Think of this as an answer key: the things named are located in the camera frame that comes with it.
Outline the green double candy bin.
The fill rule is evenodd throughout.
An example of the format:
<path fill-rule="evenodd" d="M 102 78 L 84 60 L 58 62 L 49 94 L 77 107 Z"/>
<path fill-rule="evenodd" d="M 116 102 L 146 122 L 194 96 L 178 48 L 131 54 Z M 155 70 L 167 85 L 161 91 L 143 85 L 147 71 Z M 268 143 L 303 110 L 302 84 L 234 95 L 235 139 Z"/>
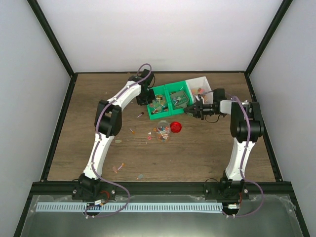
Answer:
<path fill-rule="evenodd" d="M 190 97 L 186 82 L 179 81 L 153 87 L 155 99 L 147 106 L 150 120 L 162 119 L 172 116 L 170 93 L 184 90 Z"/>

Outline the white candy bin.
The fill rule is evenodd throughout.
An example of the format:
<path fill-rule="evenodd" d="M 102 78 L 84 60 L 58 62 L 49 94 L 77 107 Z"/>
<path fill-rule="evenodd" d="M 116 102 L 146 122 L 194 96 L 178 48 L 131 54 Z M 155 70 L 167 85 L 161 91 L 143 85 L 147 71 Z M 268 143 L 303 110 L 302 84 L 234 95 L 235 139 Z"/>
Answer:
<path fill-rule="evenodd" d="M 213 103 L 213 93 L 206 76 L 185 80 L 187 88 L 192 99 L 192 103 L 196 102 L 198 95 L 202 96 L 205 104 Z"/>

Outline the clear plastic jar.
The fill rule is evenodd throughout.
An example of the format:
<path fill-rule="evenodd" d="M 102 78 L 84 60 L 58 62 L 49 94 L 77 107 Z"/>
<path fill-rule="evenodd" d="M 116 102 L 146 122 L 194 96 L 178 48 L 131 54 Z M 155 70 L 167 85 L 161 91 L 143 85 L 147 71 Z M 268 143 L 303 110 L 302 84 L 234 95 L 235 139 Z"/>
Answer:
<path fill-rule="evenodd" d="M 157 140 L 160 142 L 167 142 L 170 139 L 170 124 L 165 121 L 161 120 L 158 122 L 156 126 L 156 136 Z"/>

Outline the green slotted scoop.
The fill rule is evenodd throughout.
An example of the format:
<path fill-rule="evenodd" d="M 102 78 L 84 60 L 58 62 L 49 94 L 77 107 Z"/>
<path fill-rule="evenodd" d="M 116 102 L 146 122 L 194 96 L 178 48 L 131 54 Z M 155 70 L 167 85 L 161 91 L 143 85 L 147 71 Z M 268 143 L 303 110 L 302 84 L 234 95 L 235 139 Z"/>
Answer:
<path fill-rule="evenodd" d="M 171 114 L 173 116 L 185 113 L 185 108 L 192 105 L 191 98 L 184 90 L 173 91 L 170 93 Z"/>

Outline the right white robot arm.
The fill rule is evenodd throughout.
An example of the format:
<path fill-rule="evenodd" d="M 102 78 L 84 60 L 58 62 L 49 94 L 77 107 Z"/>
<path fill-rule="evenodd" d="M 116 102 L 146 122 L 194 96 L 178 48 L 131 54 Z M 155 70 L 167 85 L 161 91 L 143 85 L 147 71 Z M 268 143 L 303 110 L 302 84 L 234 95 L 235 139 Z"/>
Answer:
<path fill-rule="evenodd" d="M 231 96 L 223 88 L 215 89 L 213 102 L 206 104 L 202 95 L 186 107 L 184 112 L 204 120 L 207 116 L 230 116 L 230 133 L 233 149 L 228 166 L 218 184 L 221 197 L 230 199 L 241 193 L 245 182 L 246 165 L 255 143 L 264 133 L 264 123 L 258 102 L 242 102 L 237 96 Z"/>

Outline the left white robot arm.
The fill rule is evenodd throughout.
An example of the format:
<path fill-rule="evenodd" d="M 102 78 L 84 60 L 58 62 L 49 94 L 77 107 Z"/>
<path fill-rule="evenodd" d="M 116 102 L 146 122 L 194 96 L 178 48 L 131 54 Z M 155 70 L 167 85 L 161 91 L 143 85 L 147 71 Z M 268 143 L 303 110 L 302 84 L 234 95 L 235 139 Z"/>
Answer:
<path fill-rule="evenodd" d="M 124 87 L 112 98 L 99 101 L 94 122 L 94 145 L 74 188 L 75 199 L 96 199 L 100 196 L 103 164 L 112 141 L 122 128 L 122 112 L 133 99 L 141 106 L 154 100 L 154 91 L 149 87 L 153 79 L 152 70 L 144 69 L 130 76 Z"/>

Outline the red jar lid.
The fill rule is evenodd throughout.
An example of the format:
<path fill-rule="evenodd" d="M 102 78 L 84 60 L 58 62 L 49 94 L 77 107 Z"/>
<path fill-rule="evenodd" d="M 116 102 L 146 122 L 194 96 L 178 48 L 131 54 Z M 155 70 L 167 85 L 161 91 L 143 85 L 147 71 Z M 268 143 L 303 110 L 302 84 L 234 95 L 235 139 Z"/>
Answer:
<path fill-rule="evenodd" d="M 181 123 L 174 121 L 170 124 L 170 130 L 172 133 L 179 133 L 182 130 Z"/>

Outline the light blue slotted strip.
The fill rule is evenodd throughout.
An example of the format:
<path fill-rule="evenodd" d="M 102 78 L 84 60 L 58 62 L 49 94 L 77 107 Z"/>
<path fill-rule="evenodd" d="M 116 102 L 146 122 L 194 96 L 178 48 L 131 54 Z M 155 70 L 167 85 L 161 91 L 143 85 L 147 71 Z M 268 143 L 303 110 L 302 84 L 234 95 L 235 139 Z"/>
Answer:
<path fill-rule="evenodd" d="M 124 203 L 110 202 L 103 206 L 87 207 L 87 203 L 82 202 L 39 202 L 36 205 L 36 212 L 104 212 L 112 213 L 118 210 L 130 213 L 221 213 L 223 205 L 221 203 L 197 202 L 197 203 L 148 203 L 134 202 L 127 206 Z"/>

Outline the spilled candy near rail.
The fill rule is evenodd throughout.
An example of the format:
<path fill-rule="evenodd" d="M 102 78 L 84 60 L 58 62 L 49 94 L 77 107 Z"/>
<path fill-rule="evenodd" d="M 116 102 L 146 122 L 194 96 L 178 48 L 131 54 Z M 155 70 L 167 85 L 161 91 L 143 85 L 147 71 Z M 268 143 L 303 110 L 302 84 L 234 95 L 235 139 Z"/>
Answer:
<path fill-rule="evenodd" d="M 137 180 L 140 180 L 140 179 L 142 179 L 144 177 L 144 175 L 143 174 L 140 174 L 136 179 Z"/>

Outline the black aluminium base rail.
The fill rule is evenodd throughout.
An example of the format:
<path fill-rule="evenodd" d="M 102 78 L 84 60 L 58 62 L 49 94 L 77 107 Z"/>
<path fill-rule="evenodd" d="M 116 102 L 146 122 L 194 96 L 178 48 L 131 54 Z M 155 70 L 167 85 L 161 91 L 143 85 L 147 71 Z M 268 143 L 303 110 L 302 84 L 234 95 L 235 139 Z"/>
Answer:
<path fill-rule="evenodd" d="M 221 188 L 215 182 L 121 182 L 131 196 L 169 196 L 190 195 L 202 196 L 206 200 L 236 200 L 239 194 L 243 198 L 260 194 L 259 188 L 251 183 L 245 183 L 243 187 Z M 102 182 L 97 192 L 86 191 L 78 182 L 45 181 L 34 182 L 29 196 L 34 195 L 71 195 L 76 200 L 97 200 L 106 197 L 109 193 L 110 200 L 115 197 L 127 197 L 122 188 Z"/>

